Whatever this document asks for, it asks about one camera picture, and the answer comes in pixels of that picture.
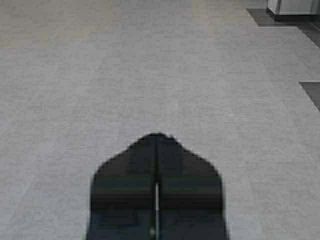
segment floor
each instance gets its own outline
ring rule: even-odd
[[[319,239],[320,50],[265,5],[1,0],[0,238],[82,239],[99,165],[163,132],[219,170],[232,240]]]

